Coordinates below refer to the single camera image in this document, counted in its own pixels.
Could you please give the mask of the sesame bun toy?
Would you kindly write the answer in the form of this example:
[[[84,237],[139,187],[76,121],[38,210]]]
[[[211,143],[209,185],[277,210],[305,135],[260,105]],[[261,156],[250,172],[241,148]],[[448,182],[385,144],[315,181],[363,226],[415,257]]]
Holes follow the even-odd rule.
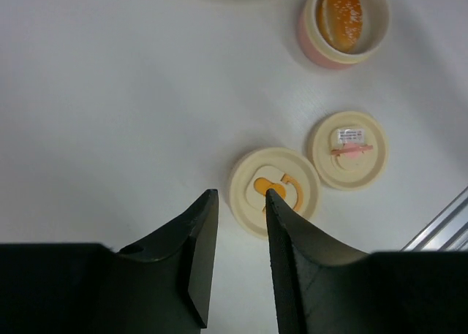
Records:
[[[360,0],[320,0],[317,26],[325,41],[334,49],[349,53],[363,30]]]

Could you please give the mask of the cream lid pink handle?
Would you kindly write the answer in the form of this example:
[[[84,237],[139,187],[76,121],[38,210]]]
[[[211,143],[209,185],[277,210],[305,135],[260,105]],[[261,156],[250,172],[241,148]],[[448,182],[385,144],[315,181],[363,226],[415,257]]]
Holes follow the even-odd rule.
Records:
[[[343,111],[313,126],[307,157],[327,186],[355,191],[385,171],[389,145],[385,131],[368,113]]]

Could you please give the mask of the cream lid orange handle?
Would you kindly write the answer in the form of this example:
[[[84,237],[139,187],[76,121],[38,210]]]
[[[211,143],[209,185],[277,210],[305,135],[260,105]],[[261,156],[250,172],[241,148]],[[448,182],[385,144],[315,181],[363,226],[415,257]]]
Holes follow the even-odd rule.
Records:
[[[312,163],[288,148],[249,152],[234,166],[228,203],[237,222],[253,236],[266,239],[266,194],[274,190],[299,216],[310,220],[320,206],[320,178]]]

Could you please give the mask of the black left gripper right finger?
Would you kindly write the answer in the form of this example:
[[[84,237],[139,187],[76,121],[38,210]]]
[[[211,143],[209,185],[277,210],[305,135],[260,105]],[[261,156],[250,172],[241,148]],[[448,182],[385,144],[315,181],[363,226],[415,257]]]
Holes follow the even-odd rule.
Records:
[[[279,332],[366,332],[358,278],[367,254],[299,216],[273,189],[265,201]]]

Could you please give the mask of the pink round container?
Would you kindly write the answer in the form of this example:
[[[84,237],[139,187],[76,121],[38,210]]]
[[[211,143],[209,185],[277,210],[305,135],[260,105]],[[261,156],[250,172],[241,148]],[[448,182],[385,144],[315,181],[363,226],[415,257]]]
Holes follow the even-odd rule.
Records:
[[[388,0],[306,0],[298,44],[315,64],[346,69],[375,53],[389,27]]]

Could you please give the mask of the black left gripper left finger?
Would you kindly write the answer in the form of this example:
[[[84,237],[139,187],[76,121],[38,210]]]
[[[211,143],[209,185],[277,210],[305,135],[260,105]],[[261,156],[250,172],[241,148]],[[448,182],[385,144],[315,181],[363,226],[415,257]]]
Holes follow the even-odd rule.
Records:
[[[219,225],[219,194],[118,252],[119,329],[205,329]]]

